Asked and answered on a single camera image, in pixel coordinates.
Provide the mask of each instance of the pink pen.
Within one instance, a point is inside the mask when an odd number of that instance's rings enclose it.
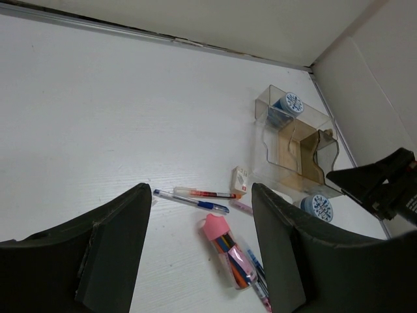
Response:
[[[262,287],[259,285],[258,282],[252,285],[256,294],[260,298],[260,300],[263,303],[263,306],[266,308],[267,312],[272,312],[271,304],[269,303],[268,297],[265,295],[265,292],[263,292]]]

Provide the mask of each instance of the pink lid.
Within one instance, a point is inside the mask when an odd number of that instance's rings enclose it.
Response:
[[[207,236],[209,241],[219,238],[225,233],[230,231],[229,225],[227,225],[226,219],[222,216],[214,216],[213,214],[208,214],[206,217],[206,222],[203,226],[203,231]]]

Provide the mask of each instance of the ballpoint pen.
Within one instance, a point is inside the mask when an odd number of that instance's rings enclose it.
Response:
[[[228,213],[229,212],[229,208],[225,207],[224,205],[211,203],[211,202],[194,200],[194,199],[190,199],[190,198],[186,198],[186,197],[182,197],[182,196],[177,196],[177,195],[172,194],[170,192],[162,191],[162,190],[159,190],[159,189],[154,190],[154,195],[158,196],[158,197],[161,197],[161,198],[164,198],[164,199],[180,202],[180,203],[183,203],[183,204],[192,205],[194,207],[200,207],[200,208],[203,208],[203,209],[217,211],[217,212],[220,212],[220,213]]]
[[[246,205],[245,203],[242,203],[239,200],[230,200],[230,204],[234,207],[237,207],[241,211],[248,213],[249,215],[253,215],[253,209],[249,205]]]
[[[221,198],[221,199],[241,199],[241,194],[228,194],[225,192],[211,192],[197,190],[196,188],[175,187],[174,194],[177,196],[187,196],[191,198]]]

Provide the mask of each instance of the pen cap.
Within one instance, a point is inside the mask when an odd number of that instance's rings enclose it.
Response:
[[[206,234],[207,239],[212,241],[229,232],[230,227],[224,217],[208,214],[203,226],[203,231]]]
[[[196,188],[174,187],[174,194],[177,196],[188,197],[191,191],[196,191]]]

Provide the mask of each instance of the white wall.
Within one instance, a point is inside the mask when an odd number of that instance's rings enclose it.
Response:
[[[374,0],[23,0],[310,66]]]
[[[347,33],[314,73],[358,165],[417,153],[417,1],[390,0]],[[393,235],[413,229],[387,222]]]

